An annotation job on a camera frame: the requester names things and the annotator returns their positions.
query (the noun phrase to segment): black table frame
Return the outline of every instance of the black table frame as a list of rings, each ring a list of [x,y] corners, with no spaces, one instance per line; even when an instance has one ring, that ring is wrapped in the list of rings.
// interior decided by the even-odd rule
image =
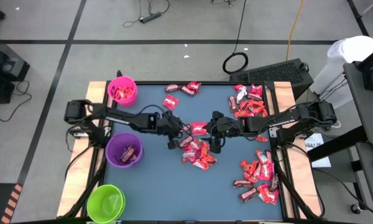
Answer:
[[[202,85],[206,85],[206,86],[210,86],[210,85],[229,85],[229,86],[233,86],[233,85],[238,85],[238,84],[250,85],[249,83],[230,82],[230,81],[199,81],[199,82],[202,83]],[[108,103],[108,100],[109,100],[108,92],[107,92],[109,83],[110,83],[110,81],[107,81],[106,86],[105,86],[105,93],[104,93],[104,98],[103,98],[103,103],[105,105]],[[170,85],[170,84],[187,85],[189,83],[190,83],[190,81],[136,81],[137,85]],[[263,82],[263,83],[257,83],[257,84],[264,85],[270,90],[271,97],[272,97],[272,104],[273,104],[273,107],[274,107],[274,112],[279,113],[279,108],[278,108],[278,104],[277,104],[274,83],[273,82]],[[267,94],[266,94],[265,89],[264,89],[264,92],[263,92],[263,101],[264,101],[265,108],[269,113],[268,99],[267,99]],[[111,105],[111,108],[116,108],[116,106],[117,106],[117,103],[115,101],[113,101],[112,105]],[[103,120],[99,121],[98,126],[103,127]],[[109,127],[112,128],[112,126],[113,126],[113,122],[110,121],[109,122]],[[273,145],[272,141],[273,140],[270,138],[270,145],[271,146]],[[90,169],[89,169],[89,173],[88,173],[87,185],[89,185],[91,183],[91,181],[94,177],[95,167],[96,167],[97,162],[98,162],[98,152],[99,152],[100,149],[99,148],[94,148],[93,150],[94,150],[93,151],[93,157],[91,158],[91,164],[90,164]],[[290,168],[290,162],[289,162],[287,151],[282,150],[281,152],[282,152],[282,156],[284,158],[284,160],[283,160],[283,163],[284,163],[284,166],[285,166],[284,172],[286,173],[290,183],[292,185],[294,185],[293,177],[292,177],[292,171],[291,171],[291,168]],[[103,185],[105,180],[106,180],[106,166],[107,165],[108,165],[108,162],[106,162],[106,164],[104,166],[104,169],[103,169],[104,177],[99,180],[98,186]],[[288,218],[288,215],[287,215],[287,210],[286,210],[284,190],[281,186],[279,187],[279,191],[280,191],[279,201],[280,201],[282,217],[283,217],[283,220],[286,220]],[[293,216],[295,218],[299,219],[300,218],[300,213],[298,212],[299,211],[298,206],[297,206],[297,204],[296,204],[296,202],[294,201],[293,198],[290,198],[290,199],[292,201]],[[82,207],[81,216],[82,217],[87,216],[86,204],[84,204],[83,207]]]

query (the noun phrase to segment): yellow cable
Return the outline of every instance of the yellow cable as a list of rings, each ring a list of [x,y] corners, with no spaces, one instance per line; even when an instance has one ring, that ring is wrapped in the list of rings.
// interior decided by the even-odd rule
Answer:
[[[298,8],[298,11],[297,11],[296,19],[294,20],[294,24],[293,24],[293,27],[292,27],[292,31],[290,31],[290,36],[288,37],[288,42],[287,42],[287,52],[286,52],[286,60],[288,60],[288,52],[289,52],[289,50],[290,50],[290,43],[291,43],[291,41],[292,41],[294,28],[296,27],[297,20],[298,20],[298,17],[300,16],[300,12],[301,12],[301,9],[303,8],[303,5],[304,5],[304,0],[301,0],[300,7]]]

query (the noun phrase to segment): blue table surface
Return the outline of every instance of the blue table surface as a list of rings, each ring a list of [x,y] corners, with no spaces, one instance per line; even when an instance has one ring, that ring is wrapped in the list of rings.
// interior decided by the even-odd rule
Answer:
[[[139,85],[137,103],[119,110],[136,113],[143,107],[162,106],[168,93],[163,85]],[[210,121],[213,111],[234,118],[229,111],[228,96],[235,95],[231,85],[202,86],[195,97],[181,91],[170,93],[180,103],[173,110],[186,124]],[[146,109],[155,112],[157,108]],[[270,149],[269,143],[228,138],[217,163],[203,172],[190,162],[182,163],[181,149],[169,150],[168,138],[141,134],[122,124],[114,124],[114,133],[130,132],[139,136],[144,158],[129,169],[108,164],[105,184],[119,187],[126,196],[126,207],[119,220],[281,220],[280,201],[266,204],[259,197],[242,203],[239,194],[248,189],[234,189],[234,180],[243,180],[240,162],[257,160],[255,151]]]

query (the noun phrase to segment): plastic bowl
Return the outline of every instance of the plastic bowl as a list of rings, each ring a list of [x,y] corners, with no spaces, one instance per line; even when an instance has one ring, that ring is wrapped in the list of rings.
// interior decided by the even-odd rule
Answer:
[[[97,223],[109,223],[117,220],[124,211],[126,197],[113,185],[98,187],[87,201],[87,213]]]
[[[125,88],[129,87],[133,89],[133,92],[129,97],[126,99],[118,100],[115,99],[114,94],[117,88]],[[134,80],[127,76],[117,77],[114,80],[111,81],[111,83],[108,86],[108,95],[111,97],[114,101],[119,103],[119,105],[124,107],[130,107],[132,106],[136,100],[137,100],[137,94],[138,94],[138,88]]]

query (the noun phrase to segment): black equipment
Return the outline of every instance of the black equipment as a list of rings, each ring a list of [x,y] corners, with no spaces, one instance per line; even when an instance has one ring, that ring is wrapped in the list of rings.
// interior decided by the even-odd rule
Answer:
[[[296,100],[313,83],[309,71],[308,65],[297,58],[243,72],[232,73],[229,81],[247,84],[263,81],[290,82],[292,84],[294,99]]]

